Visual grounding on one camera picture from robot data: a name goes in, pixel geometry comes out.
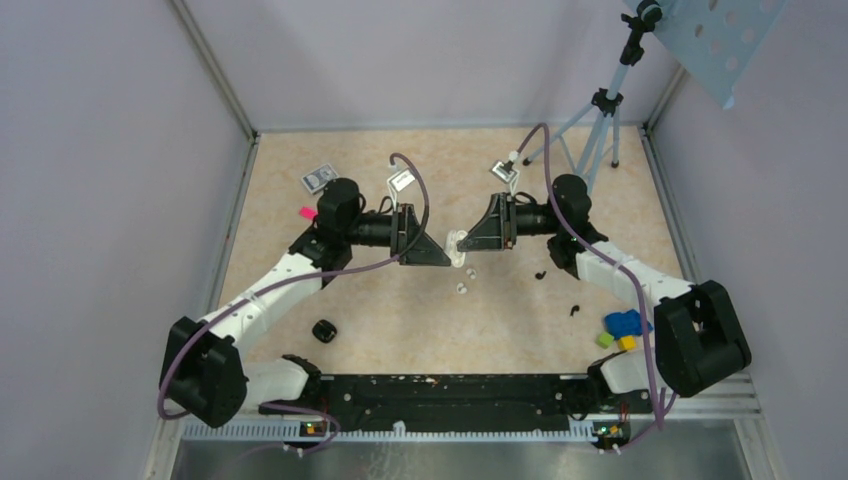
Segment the white earbud charging case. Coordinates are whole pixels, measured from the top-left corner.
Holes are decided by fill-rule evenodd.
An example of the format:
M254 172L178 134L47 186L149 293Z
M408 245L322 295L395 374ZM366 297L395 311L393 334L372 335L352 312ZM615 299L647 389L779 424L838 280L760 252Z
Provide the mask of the white earbud charging case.
M459 243L468 235L465 230L451 230L446 237L444 251L451 261L451 266L461 268L466 262L466 252L459 250Z

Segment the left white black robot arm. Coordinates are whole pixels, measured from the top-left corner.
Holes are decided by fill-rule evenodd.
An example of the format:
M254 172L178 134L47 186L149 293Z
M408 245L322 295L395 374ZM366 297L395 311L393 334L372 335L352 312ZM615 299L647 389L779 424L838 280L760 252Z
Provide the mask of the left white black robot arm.
M206 425L228 423L243 407L284 401L297 413L319 404L319 372L285 355L269 367L246 368L244 356L295 305L327 287L348 264L355 245L386 247L389 262L449 267L442 247L410 204L389 213L367 211L356 182L330 181L313 224L256 283L200 320L183 317L168 335L159 401L172 401Z

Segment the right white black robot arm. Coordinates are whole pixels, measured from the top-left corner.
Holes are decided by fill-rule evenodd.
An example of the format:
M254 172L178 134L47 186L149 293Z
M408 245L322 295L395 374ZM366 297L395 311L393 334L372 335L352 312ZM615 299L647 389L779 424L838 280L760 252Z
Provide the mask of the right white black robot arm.
M612 293L649 323L650 347L590 366L586 397L600 412L650 386L692 397L747 368L752 353L727 289L669 276L625 254L592 225L591 207L586 183L572 174L555 178L544 204L497 193L456 248L503 251L520 236L544 235L557 268Z

